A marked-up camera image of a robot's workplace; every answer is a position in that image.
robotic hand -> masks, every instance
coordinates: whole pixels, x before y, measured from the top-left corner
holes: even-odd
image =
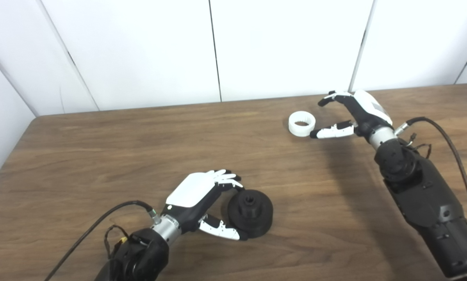
[[[230,171],[189,174],[168,196],[162,215],[153,215],[154,225],[121,239],[95,281],[153,281],[168,263],[169,246],[189,231],[232,240],[247,240],[240,229],[206,214],[222,192],[244,187]]]
[[[310,137],[364,137],[376,150],[374,160],[403,217],[422,236],[444,275],[467,274],[467,220],[462,206],[433,163],[398,137],[410,124],[394,131],[386,111],[362,90],[332,91],[319,106],[332,101],[342,103],[355,122],[314,130]]]

wooden table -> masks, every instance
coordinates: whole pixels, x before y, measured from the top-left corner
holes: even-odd
[[[467,170],[467,85],[371,92],[394,125],[438,121]],[[157,210],[196,171],[231,169],[274,205],[271,230],[235,242],[187,233],[172,246],[159,281],[443,280],[421,238],[382,184],[374,150],[358,137],[294,137],[297,110],[317,126],[350,118],[321,96],[44,116],[35,119],[0,171],[0,281],[42,280],[106,210],[139,199]],[[416,123],[416,143],[464,205],[467,198],[444,139]],[[232,193],[214,206],[221,215]],[[113,223],[151,224],[137,207],[113,214],[71,255],[53,280],[91,281],[105,263],[103,234]],[[110,236],[114,243],[120,233]]]

black cable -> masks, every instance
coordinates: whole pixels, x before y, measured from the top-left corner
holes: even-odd
[[[124,230],[124,228],[118,226],[117,224],[112,224],[111,227],[107,228],[107,231],[105,231],[105,237],[103,237],[103,243],[105,245],[105,250],[107,250],[107,258],[110,260],[112,257],[110,255],[110,245],[109,245],[109,233],[112,231],[114,228],[119,228],[124,234],[126,238],[130,238],[128,233]]]
[[[419,121],[426,121],[426,122],[432,124],[435,128],[437,128],[437,130],[442,134],[442,136],[444,136],[444,139],[446,139],[447,144],[449,145],[449,147],[451,148],[451,150],[452,150],[452,152],[454,154],[457,165],[459,166],[459,171],[461,172],[462,180],[464,181],[464,186],[466,187],[466,192],[467,192],[467,174],[466,174],[466,170],[464,170],[464,166],[462,165],[461,157],[459,156],[459,153],[457,152],[457,149],[455,148],[453,142],[451,141],[451,138],[447,135],[447,133],[442,129],[442,127],[440,125],[438,125],[435,121],[433,121],[433,120],[431,120],[429,118],[426,118],[426,117],[412,118],[412,119],[407,120],[405,123],[407,123],[407,125],[411,126],[412,124],[414,124],[416,122],[419,122]]]
[[[65,260],[72,254],[72,252],[77,248],[77,246],[79,246],[79,244],[84,240],[84,238],[86,238],[86,236],[88,236],[91,233],[91,231],[93,231],[93,229],[96,228],[96,226],[98,226],[98,224],[100,224],[100,222],[102,222],[106,217],[108,217],[111,213],[115,212],[116,210],[119,210],[120,208],[125,207],[125,206],[129,206],[129,205],[141,206],[141,207],[145,208],[147,212],[152,212],[153,211],[152,206],[148,205],[145,202],[139,201],[139,200],[127,201],[127,202],[121,203],[121,204],[115,206],[114,208],[108,210],[99,219],[97,219],[96,222],[94,222],[94,224],[90,228],[88,228],[87,231],[83,235],[81,235],[81,237],[79,237],[79,239],[72,245],[72,247],[67,251],[67,253],[65,253],[64,257],[57,263],[57,265],[55,265],[53,270],[51,270],[50,274],[48,274],[45,281],[49,281],[51,279],[51,277],[53,277],[53,275],[55,275],[55,273],[62,266],[62,264],[65,262]]]

